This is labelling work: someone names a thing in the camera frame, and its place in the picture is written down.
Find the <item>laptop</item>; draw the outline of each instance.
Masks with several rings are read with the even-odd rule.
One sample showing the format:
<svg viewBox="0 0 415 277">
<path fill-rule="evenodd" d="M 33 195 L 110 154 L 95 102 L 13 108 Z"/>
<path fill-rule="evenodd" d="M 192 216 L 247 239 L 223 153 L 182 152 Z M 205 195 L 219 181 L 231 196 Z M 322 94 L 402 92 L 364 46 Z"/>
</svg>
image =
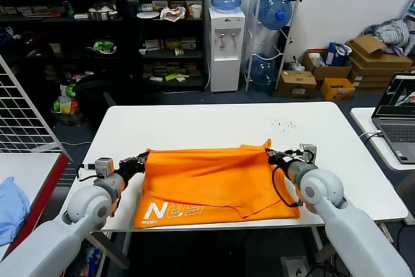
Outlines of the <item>laptop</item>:
<svg viewBox="0 0 415 277">
<path fill-rule="evenodd" d="M 396 73 L 372 121 L 400 163 L 415 163 L 415 73 Z"/>
</svg>

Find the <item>red table edge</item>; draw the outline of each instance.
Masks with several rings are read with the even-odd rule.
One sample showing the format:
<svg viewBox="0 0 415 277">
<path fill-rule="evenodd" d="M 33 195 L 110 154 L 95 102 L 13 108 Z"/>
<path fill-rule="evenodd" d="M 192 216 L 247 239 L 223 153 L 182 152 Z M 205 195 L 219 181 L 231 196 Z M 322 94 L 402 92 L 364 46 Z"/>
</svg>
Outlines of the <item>red table edge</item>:
<svg viewBox="0 0 415 277">
<path fill-rule="evenodd" d="M 29 216 L 27 217 L 25 224 L 19 231 L 19 234 L 16 236 L 13 243 L 10 244 L 10 247 L 6 251 L 4 257 L 9 255 L 9 253 L 11 253 L 11 251 L 13 251 L 18 245 L 20 245 L 22 241 L 25 240 L 33 231 L 34 227 L 39 221 L 40 216 L 42 215 L 43 210 L 46 207 L 47 201 L 51 197 L 56 185 L 58 184 L 58 181 L 62 176 L 62 173 L 64 173 L 68 162 L 69 158 L 67 156 L 63 154 L 59 155 L 49 176 L 47 177 L 45 185 L 43 186 L 39 195 L 32 204 Z"/>
</svg>

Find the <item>bag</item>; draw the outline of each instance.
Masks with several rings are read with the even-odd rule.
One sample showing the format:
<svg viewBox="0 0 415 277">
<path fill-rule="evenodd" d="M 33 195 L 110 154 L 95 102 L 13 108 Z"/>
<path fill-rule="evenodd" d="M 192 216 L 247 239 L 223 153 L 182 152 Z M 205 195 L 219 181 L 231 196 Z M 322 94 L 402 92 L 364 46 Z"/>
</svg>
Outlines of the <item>bag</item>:
<svg viewBox="0 0 415 277">
<path fill-rule="evenodd" d="M 347 48 L 340 44 L 331 42 L 327 53 L 324 55 L 324 63 L 328 66 L 343 66 L 346 63 L 346 60 L 349 58 L 349 52 Z"/>
<path fill-rule="evenodd" d="M 150 150 L 135 227 L 299 218 L 300 210 L 274 190 L 270 146 L 269 139 L 234 149 Z M 282 171 L 274 182 L 294 203 Z"/>
</svg>

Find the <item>blue cloth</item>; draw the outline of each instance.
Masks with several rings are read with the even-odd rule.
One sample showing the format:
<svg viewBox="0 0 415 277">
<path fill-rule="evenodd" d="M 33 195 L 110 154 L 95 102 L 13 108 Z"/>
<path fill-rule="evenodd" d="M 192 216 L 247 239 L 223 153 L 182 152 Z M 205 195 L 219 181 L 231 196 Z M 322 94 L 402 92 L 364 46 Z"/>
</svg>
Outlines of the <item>blue cloth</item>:
<svg viewBox="0 0 415 277">
<path fill-rule="evenodd" d="M 26 194 L 13 179 L 7 178 L 0 185 L 0 246 L 13 242 L 30 211 Z"/>
</svg>

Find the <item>laptop keyboard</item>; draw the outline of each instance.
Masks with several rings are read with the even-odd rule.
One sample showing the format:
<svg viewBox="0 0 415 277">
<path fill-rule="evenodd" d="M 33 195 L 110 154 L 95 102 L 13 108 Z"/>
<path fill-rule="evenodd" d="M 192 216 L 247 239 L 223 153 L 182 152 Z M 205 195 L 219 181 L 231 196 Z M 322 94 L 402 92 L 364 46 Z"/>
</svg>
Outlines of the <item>laptop keyboard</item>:
<svg viewBox="0 0 415 277">
<path fill-rule="evenodd" d="M 381 125 L 380 127 L 391 142 L 415 143 L 415 125 Z"/>
</svg>

